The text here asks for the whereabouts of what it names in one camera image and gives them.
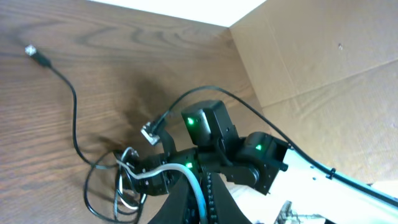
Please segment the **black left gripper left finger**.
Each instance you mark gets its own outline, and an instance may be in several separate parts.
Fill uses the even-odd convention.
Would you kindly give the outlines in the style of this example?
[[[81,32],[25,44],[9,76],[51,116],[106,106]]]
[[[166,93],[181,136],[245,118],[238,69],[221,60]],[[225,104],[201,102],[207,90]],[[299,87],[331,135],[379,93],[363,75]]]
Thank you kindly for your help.
[[[193,192],[187,179],[179,179],[149,224],[193,223]]]

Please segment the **brown cardboard panel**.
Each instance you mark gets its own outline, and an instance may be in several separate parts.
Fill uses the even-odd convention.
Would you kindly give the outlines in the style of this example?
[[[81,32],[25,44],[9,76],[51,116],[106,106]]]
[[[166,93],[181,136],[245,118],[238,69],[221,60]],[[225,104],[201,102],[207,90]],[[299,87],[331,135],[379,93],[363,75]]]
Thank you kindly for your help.
[[[397,0],[267,0],[230,31],[278,129],[350,177],[397,179]]]

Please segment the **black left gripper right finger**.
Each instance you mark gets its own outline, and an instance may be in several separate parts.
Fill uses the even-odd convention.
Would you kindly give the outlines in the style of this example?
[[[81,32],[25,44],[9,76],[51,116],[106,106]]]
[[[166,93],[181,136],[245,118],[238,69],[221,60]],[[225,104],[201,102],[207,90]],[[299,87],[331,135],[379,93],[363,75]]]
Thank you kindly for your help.
[[[201,180],[210,224],[251,224],[234,201],[221,177],[207,172]]]

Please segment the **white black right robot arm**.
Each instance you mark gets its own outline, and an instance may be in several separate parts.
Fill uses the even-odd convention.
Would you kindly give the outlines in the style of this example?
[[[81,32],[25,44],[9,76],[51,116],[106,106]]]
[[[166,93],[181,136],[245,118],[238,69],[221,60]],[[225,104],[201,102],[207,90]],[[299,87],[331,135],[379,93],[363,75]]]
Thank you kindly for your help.
[[[315,162],[290,142],[263,132],[238,135],[224,103],[188,106],[182,118],[193,147],[177,151],[164,128],[142,133],[164,152],[124,169],[135,189],[169,197],[153,223],[247,223],[225,182],[306,205],[331,223],[396,223],[397,200]]]

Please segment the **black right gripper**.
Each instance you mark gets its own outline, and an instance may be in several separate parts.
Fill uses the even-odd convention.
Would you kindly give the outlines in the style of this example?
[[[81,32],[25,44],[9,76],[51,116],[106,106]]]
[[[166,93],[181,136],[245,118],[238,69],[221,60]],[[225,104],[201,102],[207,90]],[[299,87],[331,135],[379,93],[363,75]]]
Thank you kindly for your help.
[[[221,173],[228,182],[239,185],[254,186],[258,181],[258,170],[250,164],[233,162],[224,165],[215,151],[204,151],[190,148],[176,152],[169,157],[163,154],[149,156],[143,160],[138,157],[130,158],[131,170],[136,173],[152,171],[160,165],[181,164],[191,170],[197,179],[201,179],[207,172]],[[133,191],[151,196],[168,194],[183,174],[179,171],[163,171],[154,177],[132,180]]]

